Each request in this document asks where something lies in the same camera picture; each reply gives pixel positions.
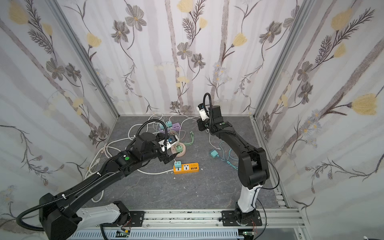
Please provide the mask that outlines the pink round power socket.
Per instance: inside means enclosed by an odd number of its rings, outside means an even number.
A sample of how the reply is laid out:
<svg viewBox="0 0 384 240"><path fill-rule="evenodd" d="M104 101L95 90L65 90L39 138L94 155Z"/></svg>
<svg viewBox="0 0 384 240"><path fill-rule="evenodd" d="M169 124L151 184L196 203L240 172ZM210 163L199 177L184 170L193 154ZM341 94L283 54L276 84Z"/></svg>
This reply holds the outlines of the pink round power socket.
<svg viewBox="0 0 384 240"><path fill-rule="evenodd" d="M176 157L180 158L180 157L185 155L185 153L186 153L186 146L183 143L180 143L176 147L174 147L174 150L177 153Z"/></svg>

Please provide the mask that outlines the green charger cube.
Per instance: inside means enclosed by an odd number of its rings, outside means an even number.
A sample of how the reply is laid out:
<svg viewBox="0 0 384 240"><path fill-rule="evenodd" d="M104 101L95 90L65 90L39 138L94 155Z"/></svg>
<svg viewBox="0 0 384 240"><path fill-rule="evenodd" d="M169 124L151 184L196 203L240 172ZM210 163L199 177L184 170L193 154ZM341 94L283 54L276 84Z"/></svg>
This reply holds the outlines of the green charger cube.
<svg viewBox="0 0 384 240"><path fill-rule="evenodd" d="M183 151L183 146L182 145L178 145L175 147L175 150L178 152L178 153L181 153Z"/></svg>

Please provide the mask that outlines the purple power strip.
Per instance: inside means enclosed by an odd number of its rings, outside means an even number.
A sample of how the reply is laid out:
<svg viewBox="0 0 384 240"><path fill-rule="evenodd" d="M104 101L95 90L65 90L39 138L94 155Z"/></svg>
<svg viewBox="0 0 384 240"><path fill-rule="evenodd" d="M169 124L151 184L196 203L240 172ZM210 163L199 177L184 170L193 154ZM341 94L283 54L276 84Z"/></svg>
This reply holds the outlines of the purple power strip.
<svg viewBox="0 0 384 240"><path fill-rule="evenodd" d="M159 132L164 133L165 130L163 129L163 126L160 125L160 127L161 127L161 128L160 128ZM168 129L168 133L169 133L170 131L178 132L178 131L180 130L180 128L181 128L181 125L180 125L179 123L174 123L171 127L167 127L167 129Z"/></svg>

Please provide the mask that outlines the orange power strip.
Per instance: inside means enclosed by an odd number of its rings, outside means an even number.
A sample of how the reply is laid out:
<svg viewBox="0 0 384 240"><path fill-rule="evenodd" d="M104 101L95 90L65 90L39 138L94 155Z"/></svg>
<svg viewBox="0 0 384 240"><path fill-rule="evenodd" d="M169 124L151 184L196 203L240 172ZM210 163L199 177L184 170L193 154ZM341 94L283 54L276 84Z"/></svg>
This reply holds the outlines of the orange power strip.
<svg viewBox="0 0 384 240"><path fill-rule="evenodd" d="M190 164L181 164L178 168L174 166L174 174L187 174L187 173L197 173L200 171L200 167L198 163L190 163Z"/></svg>

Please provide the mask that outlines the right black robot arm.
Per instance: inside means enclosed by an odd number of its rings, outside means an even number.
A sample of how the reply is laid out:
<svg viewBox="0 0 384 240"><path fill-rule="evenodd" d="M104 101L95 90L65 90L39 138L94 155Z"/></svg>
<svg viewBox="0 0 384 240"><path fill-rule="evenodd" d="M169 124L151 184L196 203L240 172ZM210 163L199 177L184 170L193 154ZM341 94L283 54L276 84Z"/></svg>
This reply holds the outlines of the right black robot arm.
<svg viewBox="0 0 384 240"><path fill-rule="evenodd" d="M240 198L236 208L230 214L222 214L223 225L238 224L240 226L266 225L267 220L262 222L258 218L260 212L256 205L260 200L260 190L274 190L280 185L278 183L271 188L264 187L270 178L269 167L276 170L276 167L267 159L267 153L263 148L256 148L241 137L232 124L224 121L220 106L214 106L210 93L205 93L203 103L197 107L200 118L197 120L199 130L208 132L225 142L238 157L238 177L242 184Z"/></svg>

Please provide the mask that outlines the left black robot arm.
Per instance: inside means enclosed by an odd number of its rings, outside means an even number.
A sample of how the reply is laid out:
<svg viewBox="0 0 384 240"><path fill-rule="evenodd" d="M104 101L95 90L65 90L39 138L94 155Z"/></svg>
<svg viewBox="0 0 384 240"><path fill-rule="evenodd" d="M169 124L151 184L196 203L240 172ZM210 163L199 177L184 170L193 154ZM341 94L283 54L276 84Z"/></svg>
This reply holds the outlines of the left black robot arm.
<svg viewBox="0 0 384 240"><path fill-rule="evenodd" d="M50 240L68 239L86 220L78 212L85 203L153 159L164 164L173 161L176 154L168 150L178 141L169 134L165 122L146 121L126 149L110 157L100 170L60 194L44 195L39 205L20 213L16 223L30 231L44 232Z"/></svg>

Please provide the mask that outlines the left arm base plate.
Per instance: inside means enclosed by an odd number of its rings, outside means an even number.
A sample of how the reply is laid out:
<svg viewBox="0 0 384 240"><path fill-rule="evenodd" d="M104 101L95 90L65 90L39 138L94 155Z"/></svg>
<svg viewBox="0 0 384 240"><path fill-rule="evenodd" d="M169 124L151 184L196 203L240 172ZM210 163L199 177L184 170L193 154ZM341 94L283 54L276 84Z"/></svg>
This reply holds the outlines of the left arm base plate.
<svg viewBox="0 0 384 240"><path fill-rule="evenodd" d="M145 211L130 211L129 221L125 227L142 227L145 219Z"/></svg>

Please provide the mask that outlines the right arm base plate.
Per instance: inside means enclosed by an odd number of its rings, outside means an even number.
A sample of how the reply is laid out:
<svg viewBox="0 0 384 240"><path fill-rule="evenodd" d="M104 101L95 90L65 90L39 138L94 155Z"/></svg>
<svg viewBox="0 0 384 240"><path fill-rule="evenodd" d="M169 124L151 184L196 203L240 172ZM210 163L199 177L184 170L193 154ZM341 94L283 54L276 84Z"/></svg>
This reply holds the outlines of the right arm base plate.
<svg viewBox="0 0 384 240"><path fill-rule="evenodd" d="M232 211L221 211L221 215L219 221L223 223L224 227L259 227L263 225L260 212L256 210L242 213L240 210L235 209Z"/></svg>

